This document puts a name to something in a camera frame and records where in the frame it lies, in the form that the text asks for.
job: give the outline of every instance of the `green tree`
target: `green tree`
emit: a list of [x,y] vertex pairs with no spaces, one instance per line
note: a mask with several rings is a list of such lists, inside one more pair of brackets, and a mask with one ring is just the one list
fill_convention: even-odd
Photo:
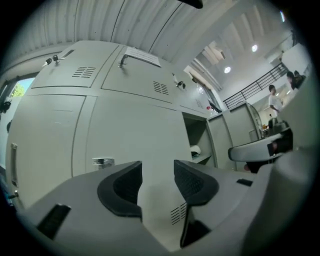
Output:
[[25,88],[21,84],[17,84],[14,88],[13,93],[11,94],[11,97],[21,97],[25,94]]

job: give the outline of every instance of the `black railing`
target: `black railing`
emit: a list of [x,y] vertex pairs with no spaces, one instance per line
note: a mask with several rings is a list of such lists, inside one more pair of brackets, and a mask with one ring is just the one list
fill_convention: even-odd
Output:
[[246,88],[232,95],[231,97],[224,100],[227,108],[230,109],[240,102],[244,102],[251,96],[257,94],[263,89],[267,88],[273,82],[284,76],[288,72],[288,69],[283,63],[271,69],[268,73],[261,76],[258,80],[249,84]]

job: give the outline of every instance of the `open cabinet compartment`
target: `open cabinet compartment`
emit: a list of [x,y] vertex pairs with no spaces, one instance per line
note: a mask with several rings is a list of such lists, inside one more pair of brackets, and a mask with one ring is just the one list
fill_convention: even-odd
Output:
[[197,164],[214,167],[215,158],[207,120],[188,113],[183,113],[183,120],[190,146],[197,145],[201,150],[200,155],[193,157],[192,161]]

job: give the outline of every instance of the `white shirt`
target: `white shirt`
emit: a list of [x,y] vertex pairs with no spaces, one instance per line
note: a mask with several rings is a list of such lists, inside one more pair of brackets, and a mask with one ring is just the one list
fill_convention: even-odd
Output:
[[[281,111],[282,110],[282,103],[279,97],[275,96],[275,95],[270,95],[269,96],[269,106],[273,105],[275,109]],[[274,114],[275,116],[278,115],[278,112],[274,110]]]

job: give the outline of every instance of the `air vent grille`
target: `air vent grille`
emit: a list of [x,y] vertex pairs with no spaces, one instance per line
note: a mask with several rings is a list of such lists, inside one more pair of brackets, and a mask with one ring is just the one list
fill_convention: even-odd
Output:
[[153,81],[153,88],[154,88],[154,91],[157,93],[169,95],[168,88],[165,84]]
[[96,67],[80,66],[72,75],[73,78],[90,78],[95,72]]
[[187,203],[185,202],[170,212],[171,224],[174,225],[178,223],[180,220],[186,217],[186,214],[187,214]]
[[203,109],[203,108],[204,108],[204,107],[202,106],[202,104],[201,104],[201,101],[200,101],[200,100],[196,99],[195,101],[196,101],[196,104],[198,105],[198,107],[199,107],[199,108],[201,108],[201,109]]

